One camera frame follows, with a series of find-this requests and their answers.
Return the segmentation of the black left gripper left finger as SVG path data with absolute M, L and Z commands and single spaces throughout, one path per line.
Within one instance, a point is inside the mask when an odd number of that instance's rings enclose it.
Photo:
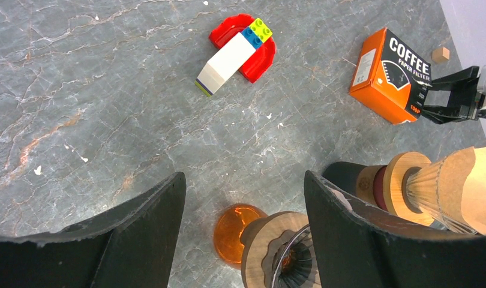
M 166 287 L 186 190 L 176 172 L 60 232 L 0 235 L 0 287 Z

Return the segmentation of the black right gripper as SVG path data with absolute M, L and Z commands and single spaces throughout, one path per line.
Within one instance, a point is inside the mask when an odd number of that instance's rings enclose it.
M 470 106 L 424 106 L 421 115 L 435 124 L 486 119 L 486 65 L 470 66 L 434 79 L 430 91 L 469 92 Z

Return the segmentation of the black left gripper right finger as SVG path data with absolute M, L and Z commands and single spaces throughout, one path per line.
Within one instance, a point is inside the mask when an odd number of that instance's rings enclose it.
M 323 287 L 486 287 L 486 236 L 404 220 L 312 171 L 304 198 Z

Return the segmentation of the dark smoky glass dripper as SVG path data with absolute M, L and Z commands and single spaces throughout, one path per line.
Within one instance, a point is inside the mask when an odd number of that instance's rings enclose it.
M 322 286 L 309 224 L 278 249 L 269 283 L 271 287 Z

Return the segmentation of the orange filter box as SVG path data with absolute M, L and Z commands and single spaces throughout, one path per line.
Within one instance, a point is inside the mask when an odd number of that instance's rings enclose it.
M 349 95 L 399 125 L 420 118 L 431 81 L 431 64 L 384 27 L 363 42 Z

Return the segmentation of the clear ribbed glass dripper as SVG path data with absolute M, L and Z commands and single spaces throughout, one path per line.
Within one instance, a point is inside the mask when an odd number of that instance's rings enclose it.
M 474 162 L 444 158 L 432 163 L 407 179 L 406 195 L 409 202 L 448 230 L 474 235 L 462 216 L 461 204 L 465 181 Z

